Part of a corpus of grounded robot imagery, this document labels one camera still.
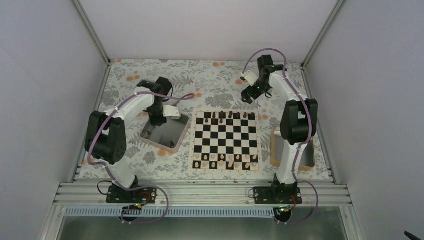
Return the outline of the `silver metal tray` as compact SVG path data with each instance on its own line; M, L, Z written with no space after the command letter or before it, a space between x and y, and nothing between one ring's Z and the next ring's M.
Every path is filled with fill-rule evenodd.
M175 154L179 151L182 142L190 128L190 117L182 114L180 119L167 120L162 126L152 126L150 121L146 123L140 133L142 141L150 146Z

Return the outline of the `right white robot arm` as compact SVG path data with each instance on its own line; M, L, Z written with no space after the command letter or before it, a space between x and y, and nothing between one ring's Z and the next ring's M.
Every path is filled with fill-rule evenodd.
M271 185L271 198L278 204L290 197L297 188L296 176L302 155L317 131L318 102L307 98L291 82L287 64L275 64L271 55L257 59L258 75L243 69L240 78L249 83L241 92L241 100L251 104L269 90L274 90L284 102L280 134L284 140L280 166Z

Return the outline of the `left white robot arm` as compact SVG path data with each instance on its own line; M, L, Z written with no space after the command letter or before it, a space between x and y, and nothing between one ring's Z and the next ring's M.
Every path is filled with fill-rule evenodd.
M147 111L152 126L167 123L163 101L169 99L173 86L164 77L155 82L142 80L134 93L106 112L94 111L89 116L84 148L91 166L103 166L113 184L120 187L119 196L131 203L139 197L137 178L123 157L127 150L127 126Z

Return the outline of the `floral patterned table mat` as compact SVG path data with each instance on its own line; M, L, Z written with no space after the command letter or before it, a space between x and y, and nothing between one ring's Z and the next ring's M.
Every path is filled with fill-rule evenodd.
M189 141L187 135L178 152L145 144L141 131L148 114L141 112L126 132L128 141L124 159L139 180L271 180L277 168L270 163L271 134L282 118L284 102L275 92L271 98L262 96L253 103L244 103L241 92L248 84L240 79L241 61L206 60L140 60L116 59L108 76L99 109L108 110L134 92L140 81L155 82L164 77L173 85L175 97L193 93L194 99L179 103L179 110L190 116L194 108L253 110L259 119L262 173L201 173L188 169Z

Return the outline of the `gold rimmed metal tray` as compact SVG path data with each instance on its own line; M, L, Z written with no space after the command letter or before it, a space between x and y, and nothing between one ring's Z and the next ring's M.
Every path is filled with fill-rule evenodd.
M305 147L301 158L297 159L298 170L309 172L316 166L314 137L311 138L308 145ZM284 151L284 139L281 136L280 127L276 126L271 133L270 142L270 164L274 167L279 167Z

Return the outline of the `black white chessboard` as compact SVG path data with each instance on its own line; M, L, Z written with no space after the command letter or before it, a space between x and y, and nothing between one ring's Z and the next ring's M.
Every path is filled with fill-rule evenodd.
M220 119L223 111L225 118ZM212 114L217 114L217 125L212 125ZM240 112L240 119L234 119ZM188 170L195 173L261 174L262 146L259 115L256 111L241 109L195 108L191 115L190 147ZM193 168L199 161L200 168ZM209 162L208 169L202 169L202 161ZM233 169L227 169L227 162L233 161Z

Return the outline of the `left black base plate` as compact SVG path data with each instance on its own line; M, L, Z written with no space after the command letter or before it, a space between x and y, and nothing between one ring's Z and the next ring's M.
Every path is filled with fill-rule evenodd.
M156 195L157 189L152 187L127 191L112 185L108 189L105 201L108 204L154 204Z

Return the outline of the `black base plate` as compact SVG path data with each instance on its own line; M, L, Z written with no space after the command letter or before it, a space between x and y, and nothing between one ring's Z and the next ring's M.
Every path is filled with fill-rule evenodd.
M272 189L271 187L254 187L253 199L257 205L289 205L303 203L300 188Z
M108 204L154 204L156 195L157 189L152 187L127 191L112 185L108 189L105 201Z

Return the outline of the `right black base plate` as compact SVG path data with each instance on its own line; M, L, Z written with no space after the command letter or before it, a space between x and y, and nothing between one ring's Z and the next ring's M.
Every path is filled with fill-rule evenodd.
M303 203L300 188L272 189L271 187L254 187L253 199L257 205L289 205Z

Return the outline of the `aluminium rail frame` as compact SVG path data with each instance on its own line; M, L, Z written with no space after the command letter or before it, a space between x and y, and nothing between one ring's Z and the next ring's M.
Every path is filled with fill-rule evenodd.
M53 203L63 206L92 205L102 206L106 204L105 192L109 188L108 183L96 183L94 181L75 181L73 183L61 183L57 189ZM156 186L162 188L167 196L159 192L155 205L162 207L169 199L171 207L251 207L252 188L255 186L268 186L268 182L156 182ZM299 185L302 206L313 207L318 204L321 207L345 207L353 204L348 187L335 185L331 182L318 182L311 187L308 184Z

